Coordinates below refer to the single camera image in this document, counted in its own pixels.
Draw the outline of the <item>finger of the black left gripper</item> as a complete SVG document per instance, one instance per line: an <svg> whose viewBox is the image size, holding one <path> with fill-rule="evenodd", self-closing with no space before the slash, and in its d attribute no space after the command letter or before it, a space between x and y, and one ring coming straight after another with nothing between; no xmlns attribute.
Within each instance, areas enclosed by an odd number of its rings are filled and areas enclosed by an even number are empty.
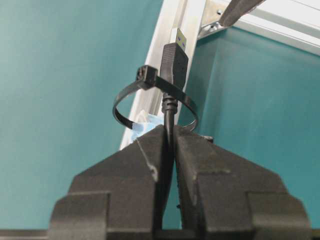
<svg viewBox="0 0 320 240"><path fill-rule="evenodd" d="M232 0L219 19L222 27L231 27L243 15L250 13L265 0Z"/></svg>

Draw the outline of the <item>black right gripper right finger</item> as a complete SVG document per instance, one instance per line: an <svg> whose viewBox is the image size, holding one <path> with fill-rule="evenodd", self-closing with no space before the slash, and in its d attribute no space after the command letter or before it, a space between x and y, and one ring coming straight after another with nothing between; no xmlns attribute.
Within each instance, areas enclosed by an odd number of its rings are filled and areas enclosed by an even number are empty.
<svg viewBox="0 0 320 240"><path fill-rule="evenodd" d="M182 227L202 240L309 240L302 202L280 176L174 128Z"/></svg>

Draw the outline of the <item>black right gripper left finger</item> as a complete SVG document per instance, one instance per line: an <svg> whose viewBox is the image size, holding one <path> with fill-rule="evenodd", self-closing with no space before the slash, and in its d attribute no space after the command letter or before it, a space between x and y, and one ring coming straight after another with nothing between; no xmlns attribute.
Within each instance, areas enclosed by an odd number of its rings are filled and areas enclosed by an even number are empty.
<svg viewBox="0 0 320 240"><path fill-rule="evenodd" d="M51 240L151 240L163 209L162 125L76 175L52 211Z"/></svg>

